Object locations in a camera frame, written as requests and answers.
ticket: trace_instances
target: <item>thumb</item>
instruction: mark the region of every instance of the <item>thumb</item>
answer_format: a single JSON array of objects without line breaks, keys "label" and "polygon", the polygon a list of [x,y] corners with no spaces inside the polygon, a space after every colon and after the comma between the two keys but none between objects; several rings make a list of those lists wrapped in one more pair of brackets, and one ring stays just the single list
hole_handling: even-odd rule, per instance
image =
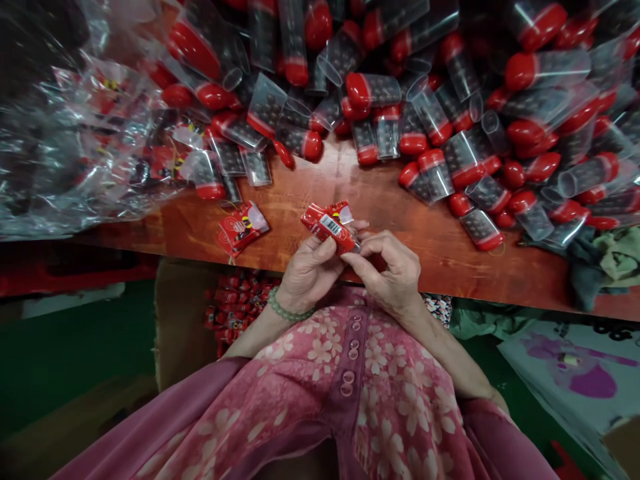
[{"label": "thumb", "polygon": [[351,266],[364,284],[380,276],[380,273],[378,273],[378,270],[375,269],[371,262],[357,253],[344,253],[340,258]]}]

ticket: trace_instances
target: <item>pink dress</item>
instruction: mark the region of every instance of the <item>pink dress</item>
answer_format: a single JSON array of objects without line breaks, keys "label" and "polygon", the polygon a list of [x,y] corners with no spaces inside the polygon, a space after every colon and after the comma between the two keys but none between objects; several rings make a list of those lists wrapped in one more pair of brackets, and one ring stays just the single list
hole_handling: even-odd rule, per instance
[{"label": "pink dress", "polygon": [[333,438],[345,479],[555,479],[489,401],[449,374],[364,289],[253,360],[224,359],[170,388],[54,478],[250,479]]}]

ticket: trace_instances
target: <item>green floor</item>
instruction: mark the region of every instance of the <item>green floor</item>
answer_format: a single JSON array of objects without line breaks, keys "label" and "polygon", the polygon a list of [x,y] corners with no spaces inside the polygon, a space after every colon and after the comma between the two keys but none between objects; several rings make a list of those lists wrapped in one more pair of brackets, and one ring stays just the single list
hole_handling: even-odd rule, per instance
[{"label": "green floor", "polygon": [[[153,282],[127,284],[122,298],[0,324],[0,439],[117,375],[153,374]],[[463,345],[506,399],[521,430],[553,463],[558,440],[588,478],[600,467],[533,398],[494,337]]]}]

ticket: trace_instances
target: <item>sleeve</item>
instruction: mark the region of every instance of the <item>sleeve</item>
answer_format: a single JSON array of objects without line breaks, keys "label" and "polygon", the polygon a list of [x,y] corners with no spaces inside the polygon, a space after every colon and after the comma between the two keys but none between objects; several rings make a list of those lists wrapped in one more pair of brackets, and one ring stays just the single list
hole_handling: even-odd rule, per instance
[{"label": "sleeve", "polygon": [[558,479],[531,440],[494,402],[476,399],[459,404],[467,436],[492,478]]},{"label": "sleeve", "polygon": [[231,357],[198,370],[123,420],[51,480],[132,478],[176,433],[196,422],[249,361]]}]

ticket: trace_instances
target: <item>wooden table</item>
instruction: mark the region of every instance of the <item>wooden table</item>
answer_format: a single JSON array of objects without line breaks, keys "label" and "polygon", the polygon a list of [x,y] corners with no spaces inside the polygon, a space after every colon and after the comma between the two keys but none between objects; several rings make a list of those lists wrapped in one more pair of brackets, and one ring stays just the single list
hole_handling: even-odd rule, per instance
[{"label": "wooden table", "polygon": [[[421,291],[572,311],[568,266],[562,258],[517,247],[516,233],[506,234],[502,255],[500,249],[492,254],[476,250],[446,202],[427,208],[398,185],[403,162],[363,169],[350,139],[326,141],[316,165],[296,160],[296,170],[289,171],[277,158],[271,159],[271,186],[253,189],[246,179],[240,180],[243,198],[258,204],[271,231],[246,248],[238,265],[284,271],[299,242],[309,234],[299,220],[306,206],[348,200],[354,217],[368,220],[374,231],[394,232],[420,256]],[[227,263],[228,256],[215,242],[224,215],[216,203],[200,200],[191,191],[142,221],[102,225],[78,235],[77,240]],[[357,280],[352,271],[345,278]],[[622,297],[600,296],[593,313],[640,321],[640,288]]]}]

